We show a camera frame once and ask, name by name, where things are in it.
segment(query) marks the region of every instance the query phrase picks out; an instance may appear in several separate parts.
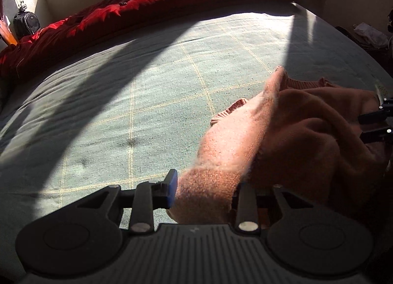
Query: metal screw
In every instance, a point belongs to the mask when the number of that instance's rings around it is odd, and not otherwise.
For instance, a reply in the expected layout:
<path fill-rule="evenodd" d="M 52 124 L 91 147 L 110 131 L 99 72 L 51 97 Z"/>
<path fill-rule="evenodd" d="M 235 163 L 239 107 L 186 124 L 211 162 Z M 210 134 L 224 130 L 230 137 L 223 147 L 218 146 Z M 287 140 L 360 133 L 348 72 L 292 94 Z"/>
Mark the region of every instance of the metal screw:
<path fill-rule="evenodd" d="M 239 224 L 239 229 L 243 232 L 253 232 L 258 229 L 258 224 L 250 221 L 242 222 Z"/>
<path fill-rule="evenodd" d="M 131 231 L 135 233 L 145 233 L 148 230 L 150 230 L 150 225 L 147 223 L 135 223 L 134 225 L 131 226 Z"/>

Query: red comforter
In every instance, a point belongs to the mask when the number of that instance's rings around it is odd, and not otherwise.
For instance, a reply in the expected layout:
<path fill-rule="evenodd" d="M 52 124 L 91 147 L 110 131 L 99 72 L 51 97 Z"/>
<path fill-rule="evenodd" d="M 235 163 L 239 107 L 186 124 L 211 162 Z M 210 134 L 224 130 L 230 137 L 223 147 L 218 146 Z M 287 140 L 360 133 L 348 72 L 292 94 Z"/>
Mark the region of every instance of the red comforter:
<path fill-rule="evenodd" d="M 5 48 L 0 52 L 0 75 L 15 84 L 21 83 L 120 33 L 231 1 L 234 0 L 105 0 Z"/>

